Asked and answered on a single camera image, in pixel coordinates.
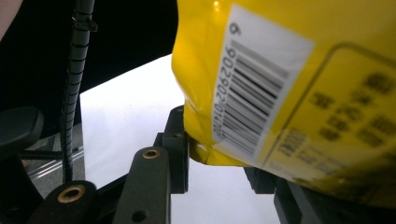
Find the black plastic bracket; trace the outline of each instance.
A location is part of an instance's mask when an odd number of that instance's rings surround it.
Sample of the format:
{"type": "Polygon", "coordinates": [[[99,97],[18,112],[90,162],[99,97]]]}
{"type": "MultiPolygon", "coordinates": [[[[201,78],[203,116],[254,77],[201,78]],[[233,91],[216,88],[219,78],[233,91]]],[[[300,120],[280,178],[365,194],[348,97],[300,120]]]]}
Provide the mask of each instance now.
{"type": "Polygon", "coordinates": [[[184,131],[184,106],[171,110],[165,131],[162,147],[168,151],[171,174],[171,193],[183,194],[189,190],[189,145],[184,131]]]}
{"type": "Polygon", "coordinates": [[[247,180],[257,194],[275,193],[275,176],[256,167],[244,167],[247,180]]]}
{"type": "Polygon", "coordinates": [[[33,212],[29,224],[94,223],[99,207],[95,206],[96,187],[88,181],[71,181],[53,190],[33,212]]]}
{"type": "Polygon", "coordinates": [[[170,223],[168,152],[148,147],[134,155],[113,223],[170,223]]]}

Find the gray surface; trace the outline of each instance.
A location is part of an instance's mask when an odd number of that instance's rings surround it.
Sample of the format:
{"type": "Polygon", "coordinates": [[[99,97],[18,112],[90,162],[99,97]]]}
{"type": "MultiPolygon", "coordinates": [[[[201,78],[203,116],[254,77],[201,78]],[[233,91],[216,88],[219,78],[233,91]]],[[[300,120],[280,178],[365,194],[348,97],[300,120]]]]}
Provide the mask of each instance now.
{"type": "MultiPolygon", "coordinates": [[[[42,139],[38,141],[35,145],[28,148],[28,150],[35,150],[39,147],[43,147],[48,142],[48,139],[42,139]]],[[[81,124],[74,126],[73,128],[73,148],[82,147],[82,130],[81,124]]],[[[60,144],[60,136],[59,134],[55,134],[55,143],[53,147],[54,151],[61,150],[60,144]]],[[[50,161],[27,161],[26,172],[29,174],[32,171],[43,167],[48,164],[50,161]]],[[[74,180],[84,180],[85,179],[85,171],[84,171],[84,157],[81,157],[73,162],[73,179],[74,180]]],[[[49,174],[41,176],[37,179],[33,179],[33,183],[35,187],[38,189],[40,194],[45,198],[47,195],[53,191],[55,188],[62,185],[63,180],[63,171],[62,166],[56,170],[53,170],[49,174]]]]}

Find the barcode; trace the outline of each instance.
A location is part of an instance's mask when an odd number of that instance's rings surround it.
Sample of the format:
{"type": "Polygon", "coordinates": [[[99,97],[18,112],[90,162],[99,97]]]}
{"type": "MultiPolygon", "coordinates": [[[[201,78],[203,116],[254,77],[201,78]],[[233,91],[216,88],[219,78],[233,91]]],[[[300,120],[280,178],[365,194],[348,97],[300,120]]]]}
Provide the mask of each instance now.
{"type": "Polygon", "coordinates": [[[219,58],[212,105],[213,146],[262,166],[264,144],[314,42],[233,4],[219,58]]]}
{"type": "Polygon", "coordinates": [[[234,40],[231,47],[236,56],[221,133],[223,141],[253,157],[288,72],[234,40]]]}

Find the white surface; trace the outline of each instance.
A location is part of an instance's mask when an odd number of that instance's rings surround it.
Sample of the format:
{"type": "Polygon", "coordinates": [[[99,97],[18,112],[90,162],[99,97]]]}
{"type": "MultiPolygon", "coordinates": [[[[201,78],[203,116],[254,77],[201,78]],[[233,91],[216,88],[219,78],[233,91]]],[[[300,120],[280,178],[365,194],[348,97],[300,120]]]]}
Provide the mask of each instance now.
{"type": "MultiPolygon", "coordinates": [[[[134,154],[152,146],[184,97],[171,56],[80,95],[86,179],[97,188],[128,173],[134,154]]],[[[273,195],[256,195],[242,168],[191,161],[190,190],[172,195],[172,223],[279,223],[273,195]]]]}

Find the barcode label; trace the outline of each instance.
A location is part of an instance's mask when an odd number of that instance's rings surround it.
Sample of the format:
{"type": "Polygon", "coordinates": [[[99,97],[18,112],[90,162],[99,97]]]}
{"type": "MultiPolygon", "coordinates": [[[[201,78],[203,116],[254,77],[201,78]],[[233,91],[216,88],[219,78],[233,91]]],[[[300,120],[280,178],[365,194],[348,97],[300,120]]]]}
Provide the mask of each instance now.
{"type": "Polygon", "coordinates": [[[313,46],[234,4],[215,87],[213,139],[254,161],[313,46]]]}

